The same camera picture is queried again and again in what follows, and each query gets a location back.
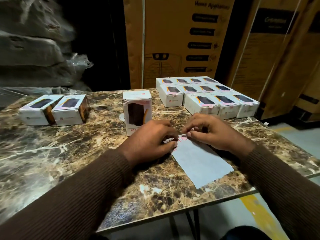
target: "ribbed sweater sleeve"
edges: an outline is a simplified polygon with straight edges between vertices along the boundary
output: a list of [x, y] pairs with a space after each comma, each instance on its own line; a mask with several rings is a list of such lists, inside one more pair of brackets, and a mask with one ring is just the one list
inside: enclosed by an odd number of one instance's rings
[[108, 150], [4, 222], [0, 239], [88, 239], [132, 179], [126, 158]]
[[258, 145], [241, 162], [290, 239], [320, 239], [320, 187]]

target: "brown marble tabletop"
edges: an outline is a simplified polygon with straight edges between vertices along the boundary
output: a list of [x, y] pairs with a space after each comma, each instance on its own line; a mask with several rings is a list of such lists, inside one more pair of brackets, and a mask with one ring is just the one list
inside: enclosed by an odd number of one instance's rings
[[[190, 117], [183, 107], [165, 108], [155, 89], [152, 94], [154, 119], [168, 119], [180, 131]], [[119, 119], [122, 91], [88, 94], [90, 116], [83, 125], [57, 127], [26, 126], [18, 108], [34, 100], [26, 96], [0, 112], [0, 223], [26, 207], [52, 187], [126, 139]], [[320, 162], [256, 119], [230, 119], [231, 126], [306, 177], [320, 174]], [[171, 157], [142, 168], [114, 203], [98, 231], [125, 224], [154, 220], [183, 210], [200, 208], [255, 193], [245, 176], [228, 159], [234, 171], [196, 189]]]

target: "white product box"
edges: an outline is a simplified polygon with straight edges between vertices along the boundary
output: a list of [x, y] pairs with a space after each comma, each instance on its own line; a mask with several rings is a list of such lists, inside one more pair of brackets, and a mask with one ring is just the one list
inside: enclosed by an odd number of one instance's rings
[[185, 84], [185, 85], [177, 85], [177, 88], [184, 93], [182, 104], [184, 105], [184, 101], [186, 99], [186, 94], [188, 93], [199, 93], [201, 90], [199, 88], [195, 88], [194, 84]]
[[260, 104], [258, 101], [236, 91], [230, 92], [230, 94], [232, 94], [232, 96], [241, 104], [237, 118], [254, 116]]
[[198, 76], [188, 76], [188, 77], [183, 77], [183, 79], [191, 84], [199, 84], [204, 82], [202, 79], [199, 79]]
[[52, 109], [63, 95], [42, 95], [19, 109], [18, 115], [26, 125], [50, 125], [54, 123]]
[[148, 90], [123, 92], [122, 107], [127, 136], [152, 120], [152, 99]]
[[161, 85], [159, 88], [157, 88], [159, 92], [159, 98], [166, 108], [182, 106], [184, 93], [177, 87], [177, 85]]
[[208, 97], [205, 93], [188, 93], [186, 94], [184, 107], [192, 115], [194, 113], [218, 115], [220, 103], [216, 98]]
[[174, 85], [175, 83], [170, 77], [162, 77], [155, 79], [155, 88], [160, 87], [161, 85]]
[[198, 84], [192, 84], [192, 86], [199, 90], [200, 92], [218, 92], [218, 88], [214, 86], [214, 83], [198, 83]]
[[170, 79], [174, 84], [177, 84], [177, 85], [180, 85], [180, 84], [183, 85], [183, 84], [188, 84], [189, 83], [182, 76], [180, 76], [180, 77], [171, 77]]
[[196, 78], [201, 80], [203, 83], [219, 83], [218, 81], [216, 81], [208, 76], [198, 76]]
[[52, 110], [58, 126], [85, 123], [89, 115], [89, 103], [85, 94], [67, 95]]
[[216, 89], [218, 89], [218, 92], [233, 92], [234, 89], [227, 87], [226, 85], [223, 85], [221, 83], [214, 83], [214, 86]]
[[222, 119], [230, 119], [237, 116], [241, 104], [232, 95], [223, 93], [210, 93], [209, 98], [215, 98], [220, 103], [218, 116]]

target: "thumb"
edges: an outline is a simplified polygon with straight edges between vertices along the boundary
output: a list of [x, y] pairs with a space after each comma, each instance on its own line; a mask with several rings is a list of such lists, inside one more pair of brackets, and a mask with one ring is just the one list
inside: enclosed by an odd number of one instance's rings
[[163, 145], [160, 145], [157, 149], [157, 156], [162, 157], [163, 155], [172, 152], [175, 147], [177, 147], [178, 143], [176, 141], [170, 141]]
[[210, 144], [210, 134], [208, 133], [202, 133], [202, 132], [191, 130], [187, 133], [187, 136], [196, 141], [200, 141], [205, 144]]

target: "white paper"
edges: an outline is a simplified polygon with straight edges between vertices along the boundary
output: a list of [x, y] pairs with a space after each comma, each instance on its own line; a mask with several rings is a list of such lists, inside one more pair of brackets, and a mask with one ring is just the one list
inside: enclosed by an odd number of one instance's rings
[[208, 145], [191, 141], [183, 135], [179, 136], [172, 156], [197, 189], [233, 171], [232, 166]]

